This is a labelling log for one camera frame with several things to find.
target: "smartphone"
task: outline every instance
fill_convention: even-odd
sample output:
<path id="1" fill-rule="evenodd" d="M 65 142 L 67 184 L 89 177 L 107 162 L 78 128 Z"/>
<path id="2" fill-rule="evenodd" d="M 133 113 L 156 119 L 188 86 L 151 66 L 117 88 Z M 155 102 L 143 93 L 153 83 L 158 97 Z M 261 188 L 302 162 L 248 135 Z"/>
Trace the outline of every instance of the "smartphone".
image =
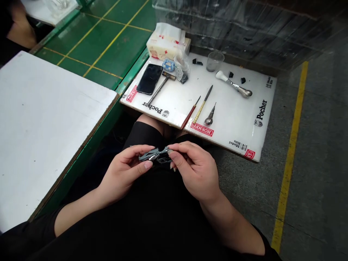
<path id="1" fill-rule="evenodd" d="M 158 79 L 161 76 L 162 69 L 163 68 L 160 65 L 149 64 L 145 69 L 144 75 L 140 79 L 137 91 L 147 95 L 152 95 Z"/>

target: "small hammer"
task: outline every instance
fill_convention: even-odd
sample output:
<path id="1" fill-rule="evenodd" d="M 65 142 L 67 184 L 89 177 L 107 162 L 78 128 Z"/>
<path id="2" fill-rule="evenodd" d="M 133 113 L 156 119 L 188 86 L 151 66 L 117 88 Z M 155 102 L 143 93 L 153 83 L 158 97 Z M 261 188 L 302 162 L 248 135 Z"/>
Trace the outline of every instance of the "small hammer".
<path id="1" fill-rule="evenodd" d="M 174 75 L 171 75 L 167 72 L 162 72 L 162 75 L 165 76 L 166 78 L 164 79 L 164 81 L 161 83 L 161 85 L 159 86 L 158 90 L 155 92 L 155 94 L 151 97 L 151 99 L 149 100 L 147 106 L 149 107 L 151 105 L 151 102 L 153 101 L 153 99 L 156 97 L 156 95 L 162 90 L 162 87 L 164 86 L 164 84 L 168 81 L 168 79 L 171 80 L 175 80 L 176 77 Z"/>

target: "metal tool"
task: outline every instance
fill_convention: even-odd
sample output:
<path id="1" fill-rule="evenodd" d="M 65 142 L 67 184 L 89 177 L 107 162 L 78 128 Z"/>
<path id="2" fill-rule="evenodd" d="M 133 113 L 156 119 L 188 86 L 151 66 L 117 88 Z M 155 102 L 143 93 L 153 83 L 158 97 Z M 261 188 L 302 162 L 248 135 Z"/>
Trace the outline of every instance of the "metal tool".
<path id="1" fill-rule="evenodd" d="M 209 113 L 208 118 L 206 118 L 206 120 L 204 121 L 205 125 L 211 125 L 213 123 L 213 116 L 214 116 L 214 111 L 215 111 L 215 105 L 213 107 L 213 109 L 211 110 L 211 112 Z"/>
<path id="2" fill-rule="evenodd" d="M 231 80 L 224 75 L 224 73 L 222 71 L 218 71 L 215 75 L 216 78 L 223 80 L 224 82 L 228 82 L 229 84 L 231 84 L 238 92 L 240 92 L 240 94 L 244 97 L 244 98 L 249 98 L 250 96 L 253 95 L 253 92 L 247 89 L 244 89 L 242 87 L 240 87 L 239 85 L 231 82 Z"/>
<path id="3" fill-rule="evenodd" d="M 166 82 L 168 81 L 168 79 L 171 80 L 175 80 L 176 77 L 174 75 L 171 75 L 165 71 L 162 72 L 162 75 L 165 76 L 166 78 L 164 79 L 164 81 L 161 83 L 161 85 L 159 86 L 159 88 L 157 89 L 157 91 L 155 92 L 155 94 L 151 97 L 151 99 L 149 100 L 147 106 L 149 107 L 151 105 L 151 102 L 153 101 L 153 99 L 156 97 L 156 95 L 161 91 L 162 87 L 166 84 Z"/>
<path id="4" fill-rule="evenodd" d="M 146 152 L 144 155 L 139 156 L 139 161 L 143 162 L 146 160 L 157 161 L 160 164 L 166 162 L 172 162 L 172 159 L 168 156 L 169 147 L 165 147 L 164 150 L 160 151 L 158 148 Z"/>
<path id="5" fill-rule="evenodd" d="M 207 96 L 206 96 L 206 98 L 204 99 L 204 101 L 203 101 L 203 103 L 202 103 L 202 106 L 199 108 L 199 111 L 197 112 L 197 115 L 196 115 L 195 119 L 193 120 L 192 124 L 195 124 L 196 121 L 198 120 L 198 117 L 199 117 L 199 115 L 200 115 L 200 112 L 202 111 L 203 106 L 204 106 L 204 104 L 206 103 L 206 101 L 207 101 L 207 99 L 208 99 L 208 97 L 209 97 L 209 94 L 210 94 L 210 92 L 211 92 L 211 89 L 213 89 L 213 85 L 210 87 L 210 89 L 209 89 L 209 91 L 208 91 L 208 93 L 207 93 Z"/>
<path id="6" fill-rule="evenodd" d="M 186 124 L 187 124 L 187 122 L 189 121 L 189 119 L 190 119 L 190 117 L 191 117 L 193 111 L 194 111 L 195 108 L 196 108 L 196 105 L 197 105 L 199 99 L 200 99 L 200 97 L 199 97 L 198 100 L 196 101 L 195 105 L 193 105 L 192 109 L 190 110 L 189 114 L 187 115 L 186 119 L 184 120 L 183 124 L 181 125 L 180 130 L 182 130 L 182 129 L 186 126 Z"/>

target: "white board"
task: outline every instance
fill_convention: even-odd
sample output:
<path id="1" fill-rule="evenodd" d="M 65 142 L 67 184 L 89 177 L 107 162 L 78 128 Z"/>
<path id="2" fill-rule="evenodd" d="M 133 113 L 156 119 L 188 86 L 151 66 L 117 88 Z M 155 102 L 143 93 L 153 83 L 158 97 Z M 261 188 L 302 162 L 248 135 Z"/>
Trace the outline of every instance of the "white board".
<path id="1" fill-rule="evenodd" d="M 120 102 L 171 126 L 180 128 L 192 106 L 201 95 L 201 99 L 188 121 L 185 131 L 254 162 L 259 162 L 277 79 L 236 65 L 223 63 L 221 70 L 226 76 L 229 75 L 230 71 L 234 73 L 231 81 L 253 92 L 253 95 L 246 99 L 231 85 L 215 78 L 216 72 L 206 70 L 207 57 L 190 53 L 190 61 L 194 58 L 203 62 L 204 66 L 192 64 L 189 80 L 185 84 L 181 84 L 177 80 L 168 80 L 162 91 L 152 102 L 151 108 L 149 108 L 146 103 L 151 96 L 137 93 L 136 86 L 139 84 L 148 64 L 162 65 L 162 61 L 150 57 L 122 96 Z M 244 84 L 241 84 L 240 79 L 242 77 L 246 79 Z M 155 90 L 159 88 L 163 80 L 164 76 L 161 76 Z M 213 89 L 198 118 L 198 124 L 192 125 L 211 85 L 213 85 Z M 214 121 L 211 126 L 207 127 L 204 125 L 204 120 L 208 117 L 215 102 Z"/>
<path id="2" fill-rule="evenodd" d="M 58 13 L 53 14 L 46 6 L 44 0 L 21 0 L 25 6 L 26 12 L 32 18 L 45 24 L 56 26 L 68 14 L 70 14 L 79 5 L 75 0 L 69 0 L 68 7 Z"/>
<path id="3" fill-rule="evenodd" d="M 26 52 L 0 69 L 0 230 L 29 219 L 117 93 Z"/>

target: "yellow line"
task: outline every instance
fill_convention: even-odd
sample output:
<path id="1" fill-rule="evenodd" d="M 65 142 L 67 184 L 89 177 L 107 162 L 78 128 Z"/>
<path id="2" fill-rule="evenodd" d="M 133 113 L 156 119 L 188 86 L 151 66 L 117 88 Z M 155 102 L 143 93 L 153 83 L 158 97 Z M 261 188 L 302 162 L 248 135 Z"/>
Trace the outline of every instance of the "yellow line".
<path id="1" fill-rule="evenodd" d="M 93 25 L 93 27 L 91 29 L 89 29 L 89 31 L 74 45 L 74 47 L 66 54 L 67 56 L 93 31 L 93 29 L 101 22 L 101 20 L 106 17 L 108 15 L 108 13 L 111 12 L 111 10 L 120 2 L 121 0 L 118 0 L 99 20 L 98 22 Z M 62 61 L 65 59 L 65 57 L 63 57 L 58 63 L 57 65 L 60 65 L 62 63 Z"/>
<path id="2" fill-rule="evenodd" d="M 57 52 L 57 51 L 55 51 L 55 50 L 49 49 L 49 48 L 47 48 L 47 47 L 43 47 L 43 48 L 46 49 L 46 50 L 49 50 L 49 51 L 51 51 L 51 52 L 53 52 L 53 53 L 59 54 L 59 55 L 63 56 L 64 58 L 68 58 L 68 59 L 71 59 L 71 60 L 73 60 L 73 61 L 82 63 L 82 64 L 84 64 L 84 65 L 91 66 L 91 65 L 88 64 L 88 63 L 81 62 L 81 61 L 76 60 L 76 59 L 74 59 L 74 58 L 71 58 L 71 57 L 69 57 L 69 56 L 67 56 L 67 55 L 65 55 L 65 54 L 59 53 L 59 52 Z M 99 69 L 99 68 L 97 68 L 97 67 L 95 67 L 95 66 L 93 66 L 93 68 L 94 68 L 94 69 L 97 69 L 97 70 L 99 70 L 99 71 L 105 72 L 105 73 L 107 73 L 107 74 L 110 74 L 110 75 L 112 75 L 112 76 L 115 76 L 115 77 L 117 77 L 117 78 L 123 79 L 123 77 L 121 77 L 121 76 L 118 76 L 118 75 L 113 74 L 113 73 L 110 73 L 110 72 L 108 72 L 108 71 Z"/>
<path id="3" fill-rule="evenodd" d="M 95 18 L 99 18 L 99 19 L 102 19 L 104 21 L 108 21 L 108 22 L 113 22 L 115 24 L 121 24 L 121 25 L 126 25 L 124 23 L 121 23 L 121 22 L 116 22 L 114 20 L 110 20 L 110 19 L 106 19 L 106 18 L 101 18 L 101 17 L 98 17 L 98 16 L 95 16 L 95 15 L 92 15 L 92 14 L 89 14 L 89 13 L 84 13 L 85 15 L 89 15 L 89 16 L 93 16 Z M 139 29 L 139 30 L 143 30 L 143 31 L 147 31 L 147 32 L 153 32 L 152 30 L 149 30 L 149 29 L 145 29 L 145 28 L 141 28 L 141 27 L 137 27 L 137 26 L 134 26 L 134 25 L 128 25 L 129 27 L 133 27 L 133 28 L 136 28 L 136 29 Z"/>
<path id="4" fill-rule="evenodd" d="M 107 74 L 110 74 L 110 75 L 112 75 L 112 76 L 115 76 L 115 77 L 117 77 L 117 78 L 123 79 L 123 77 L 121 77 L 121 76 L 118 76 L 118 75 L 116 75 L 116 74 L 112 74 L 112 73 L 110 73 L 110 72 L 108 72 L 108 71 L 104 71 L 104 70 L 99 69 L 99 68 L 97 68 L 97 67 L 94 67 L 94 66 L 93 66 L 92 68 L 97 69 L 97 70 L 102 71 L 102 72 L 105 72 L 105 73 L 107 73 Z"/>
<path id="5" fill-rule="evenodd" d="M 139 12 L 144 8 L 144 6 L 149 2 L 149 0 L 147 0 L 141 7 L 140 9 L 134 14 L 134 16 L 128 21 L 128 23 L 121 29 L 121 31 L 115 36 L 115 38 L 111 41 L 111 43 L 109 43 L 109 45 L 106 47 L 106 49 L 99 55 L 99 57 L 97 58 L 97 60 L 94 61 L 94 63 L 92 64 L 91 67 L 89 67 L 89 69 L 87 70 L 87 72 L 85 72 L 85 74 L 83 75 L 83 77 L 85 77 L 90 70 L 92 69 L 93 66 L 95 66 L 95 64 L 100 60 L 100 58 L 106 53 L 106 51 L 110 48 L 110 46 L 116 41 L 116 39 L 120 36 L 120 34 L 124 31 L 124 29 L 126 29 L 126 27 L 133 21 L 133 19 L 139 14 Z"/>
<path id="6" fill-rule="evenodd" d="M 304 62 L 302 64 L 301 79 L 300 79 L 300 84 L 299 84 L 298 93 L 297 93 L 293 125 L 291 127 L 289 148 L 287 150 L 287 157 L 285 162 L 282 187 L 280 189 L 280 195 L 279 195 L 279 201 L 278 201 L 277 217 L 275 219 L 275 225 L 274 225 L 273 237 L 272 237 L 272 248 L 274 248 L 278 254 L 280 252 L 280 245 L 282 241 L 282 234 L 283 234 L 283 227 L 284 227 L 284 220 L 285 220 L 286 204 L 287 204 L 287 198 L 289 195 L 291 175 L 293 173 L 296 142 L 297 142 L 298 129 L 299 129 L 300 119 L 301 119 L 303 96 L 305 94 L 307 71 L 308 71 L 308 62 Z"/>

